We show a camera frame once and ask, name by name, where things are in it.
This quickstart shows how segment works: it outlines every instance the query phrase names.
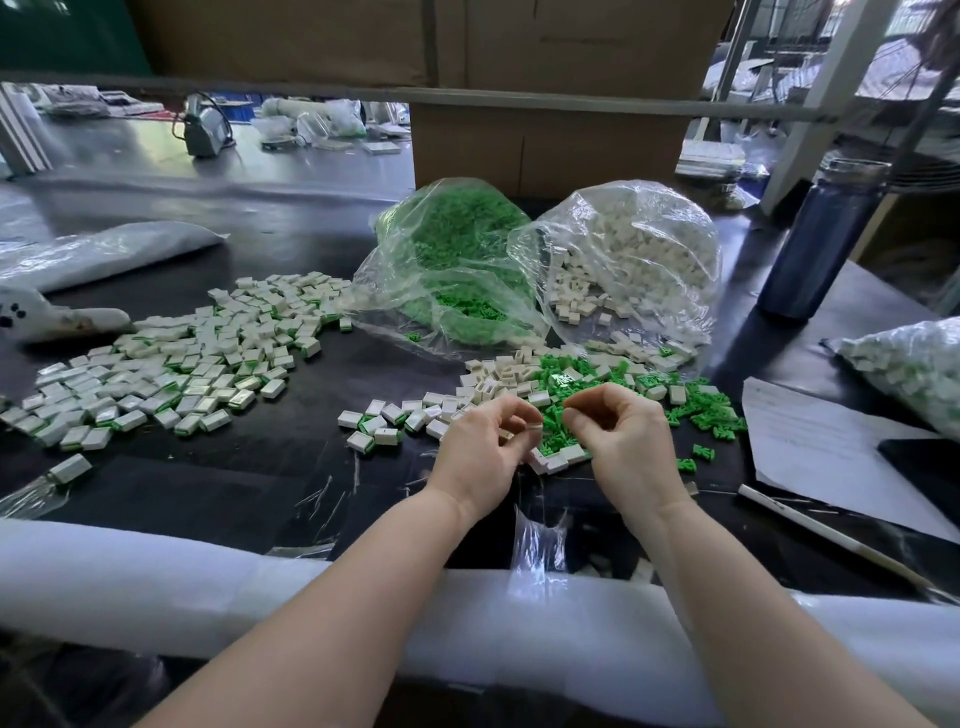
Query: plastic bag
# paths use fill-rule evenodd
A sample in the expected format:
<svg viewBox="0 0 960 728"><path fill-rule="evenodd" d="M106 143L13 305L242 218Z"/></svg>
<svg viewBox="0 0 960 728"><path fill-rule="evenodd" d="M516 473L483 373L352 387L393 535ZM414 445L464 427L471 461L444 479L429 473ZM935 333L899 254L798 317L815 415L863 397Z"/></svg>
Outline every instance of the plastic bag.
<svg viewBox="0 0 960 728"><path fill-rule="evenodd" d="M486 182L434 182L372 220L378 244L345 307L361 328L443 356L538 345L548 326L522 271L534 261L507 254L508 232L529 222Z"/></svg>
<svg viewBox="0 0 960 728"><path fill-rule="evenodd" d="M720 292L719 234L702 209L658 182L578 190L512 232L509 253L567 344L606 340L616 329L644 340L709 341ZM562 324L551 306L564 305L571 285L587 284L600 299L596 310L579 325ZM608 326L599 323L604 308Z"/></svg>
<svg viewBox="0 0 960 728"><path fill-rule="evenodd" d="M192 253L226 238L190 223L153 222L45 242L0 241L0 283L50 293Z"/></svg>
<svg viewBox="0 0 960 728"><path fill-rule="evenodd" d="M960 317L844 339L834 348L880 392L960 441Z"/></svg>

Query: metal bar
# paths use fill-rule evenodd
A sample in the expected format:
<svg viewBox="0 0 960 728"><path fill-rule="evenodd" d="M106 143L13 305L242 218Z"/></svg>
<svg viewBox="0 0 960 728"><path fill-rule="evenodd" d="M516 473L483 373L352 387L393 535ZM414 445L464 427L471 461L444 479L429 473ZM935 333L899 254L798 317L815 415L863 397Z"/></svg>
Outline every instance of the metal bar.
<svg viewBox="0 0 960 728"><path fill-rule="evenodd" d="M842 112L853 100L876 49L883 42L898 0L852 0L806 95L804 106ZM838 125L797 124L790 130L780 160L760 200L767 215L800 180L812 180L833 143Z"/></svg>
<svg viewBox="0 0 960 728"><path fill-rule="evenodd" d="M903 134L903 139L900 140L897 151L894 153L890 170L891 180L894 180L898 174L905 172L910 166L910 157L917 150L917 145L924 138L927 128L937 115L937 111L944 104L947 94L953 89L953 84L956 82L958 75L960 75L960 50L943 73L940 74L937 84L930 91L930 95Z"/></svg>
<svg viewBox="0 0 960 728"><path fill-rule="evenodd" d="M730 52L724 62L723 71L720 73L720 81L713 91L714 101L726 101L730 95L730 89L733 88L733 77L736 76L736 69L740 66L743 49L746 48L747 40L750 39L750 33L754 28L756 15L760 12L761 4L762 0L744 0L740 8L740 15L736 18L736 26L733 29L733 39L730 42Z"/></svg>
<svg viewBox="0 0 960 728"><path fill-rule="evenodd" d="M562 93L526 93L522 91L482 91L467 88L419 88L398 86L370 88L279 82L198 81L164 77L106 76L98 74L57 74L46 72L2 71L5 81L41 84L87 84L99 87L145 88L176 91L236 91L239 93L275 93L289 96L325 96L361 101L399 101L409 104L485 107L497 109L550 109L595 113L631 113L648 116L711 116L832 124L839 120L836 111L823 113L814 107L776 104L730 104L712 101L675 101L670 99L629 99L616 96L574 96Z"/></svg>

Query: paper sheet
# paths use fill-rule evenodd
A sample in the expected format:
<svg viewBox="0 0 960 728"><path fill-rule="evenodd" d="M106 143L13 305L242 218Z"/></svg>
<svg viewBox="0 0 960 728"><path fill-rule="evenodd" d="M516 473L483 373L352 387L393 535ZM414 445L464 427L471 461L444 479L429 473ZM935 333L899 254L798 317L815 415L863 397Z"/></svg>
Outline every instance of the paper sheet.
<svg viewBox="0 0 960 728"><path fill-rule="evenodd" d="M743 411L761 483L960 544L960 529L876 451L939 435L753 378Z"/></svg>

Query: brown cardboard box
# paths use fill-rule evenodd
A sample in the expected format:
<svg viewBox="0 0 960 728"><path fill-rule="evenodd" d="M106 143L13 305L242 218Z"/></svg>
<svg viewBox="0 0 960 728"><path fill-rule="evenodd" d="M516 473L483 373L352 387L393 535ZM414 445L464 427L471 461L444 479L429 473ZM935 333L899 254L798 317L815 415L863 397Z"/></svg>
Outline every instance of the brown cardboard box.
<svg viewBox="0 0 960 728"><path fill-rule="evenodd" d="M421 0L127 0L157 74L334 85L434 85Z"/></svg>
<svg viewBox="0 0 960 728"><path fill-rule="evenodd" d="M732 0L449 0L436 6L441 86L695 99ZM411 107L417 185L480 177L559 199L620 179L671 182L688 119Z"/></svg>

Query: person's left hand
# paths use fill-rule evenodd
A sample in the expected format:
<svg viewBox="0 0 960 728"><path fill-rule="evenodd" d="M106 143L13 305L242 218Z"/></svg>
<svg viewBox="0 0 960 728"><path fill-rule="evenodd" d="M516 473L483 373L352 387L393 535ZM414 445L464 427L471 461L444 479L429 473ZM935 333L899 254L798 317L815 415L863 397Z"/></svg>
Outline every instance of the person's left hand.
<svg viewBox="0 0 960 728"><path fill-rule="evenodd" d="M454 422L437 453L424 491L453 498L465 529L489 514L510 491L516 466L540 444L543 416L530 402L499 397L484 402ZM499 444L499 429L514 433Z"/></svg>

